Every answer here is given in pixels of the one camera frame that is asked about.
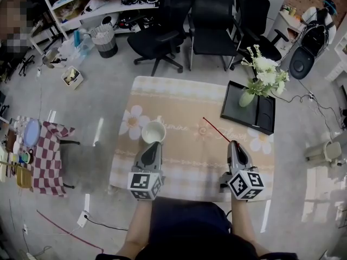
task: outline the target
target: beige tablecloth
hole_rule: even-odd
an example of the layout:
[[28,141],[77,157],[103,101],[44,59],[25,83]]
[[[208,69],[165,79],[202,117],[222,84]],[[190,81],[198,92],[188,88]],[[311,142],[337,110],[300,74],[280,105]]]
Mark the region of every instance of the beige tablecloth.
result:
[[178,79],[139,76],[132,86],[114,152],[110,185],[126,188],[134,156],[143,146],[142,127],[158,116],[166,127],[162,170],[166,176],[159,196],[222,202],[219,177],[228,170],[227,141],[244,145],[259,167],[266,189],[255,200],[271,198],[274,173],[273,135],[220,118],[226,87]]

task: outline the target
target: blue plate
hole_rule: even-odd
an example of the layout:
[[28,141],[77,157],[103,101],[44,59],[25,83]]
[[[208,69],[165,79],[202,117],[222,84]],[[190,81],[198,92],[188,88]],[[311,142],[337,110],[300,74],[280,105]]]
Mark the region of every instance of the blue plate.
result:
[[28,147],[32,147],[37,144],[40,137],[41,125],[37,119],[29,120],[24,130],[23,141]]

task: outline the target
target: tablecloth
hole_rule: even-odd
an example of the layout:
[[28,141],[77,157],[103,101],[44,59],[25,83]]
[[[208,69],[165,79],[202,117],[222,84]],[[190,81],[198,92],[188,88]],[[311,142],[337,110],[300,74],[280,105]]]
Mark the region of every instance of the tablecloth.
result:
[[271,198],[274,173],[273,135],[220,118],[226,86],[178,79],[139,76],[135,79],[114,152],[110,185],[127,188],[127,176],[143,145],[142,127],[162,117],[166,127],[162,170],[166,176],[159,196],[225,202],[219,178],[228,170],[228,142],[202,118],[206,117],[229,140],[237,140],[259,168],[266,189],[254,200]]
[[[18,116],[17,120],[29,121],[30,118]],[[33,192],[65,197],[59,138],[72,136],[75,128],[48,121],[39,122],[41,131],[36,146],[27,147],[23,143],[20,144],[21,152],[33,149],[34,161],[30,165],[25,165],[33,176]]]

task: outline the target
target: vase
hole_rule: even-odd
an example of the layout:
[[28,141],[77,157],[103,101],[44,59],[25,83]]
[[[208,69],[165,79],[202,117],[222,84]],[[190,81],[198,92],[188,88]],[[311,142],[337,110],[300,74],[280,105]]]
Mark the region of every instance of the vase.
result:
[[243,94],[240,97],[239,105],[241,107],[247,107],[252,102],[253,98],[254,98],[254,94],[250,94],[249,92],[244,90]]

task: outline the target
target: flower bouquet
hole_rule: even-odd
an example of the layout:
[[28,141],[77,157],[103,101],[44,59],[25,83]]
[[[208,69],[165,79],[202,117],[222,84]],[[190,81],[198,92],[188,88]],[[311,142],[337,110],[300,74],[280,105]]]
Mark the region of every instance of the flower bouquet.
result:
[[240,97],[239,105],[245,107],[251,103],[254,98],[254,95],[262,95],[268,97],[268,93],[271,90],[276,91],[280,95],[285,86],[285,82],[289,81],[288,72],[283,70],[276,70],[278,64],[265,58],[261,55],[259,50],[259,45],[254,45],[256,56],[254,55],[252,49],[247,47],[247,50],[250,53],[252,58],[252,63],[248,62],[245,58],[242,59],[241,64],[244,66],[253,67],[256,72],[256,80],[249,80],[248,89],[244,91]]

